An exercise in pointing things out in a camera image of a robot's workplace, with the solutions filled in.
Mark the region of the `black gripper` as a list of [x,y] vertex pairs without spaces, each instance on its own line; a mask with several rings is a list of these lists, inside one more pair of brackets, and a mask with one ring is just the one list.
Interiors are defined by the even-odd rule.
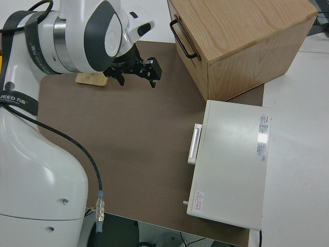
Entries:
[[121,86],[125,84],[123,74],[137,75],[138,77],[148,79],[151,88],[156,87],[161,73],[162,70],[154,57],[147,60],[116,61],[103,72],[104,76],[116,79]]

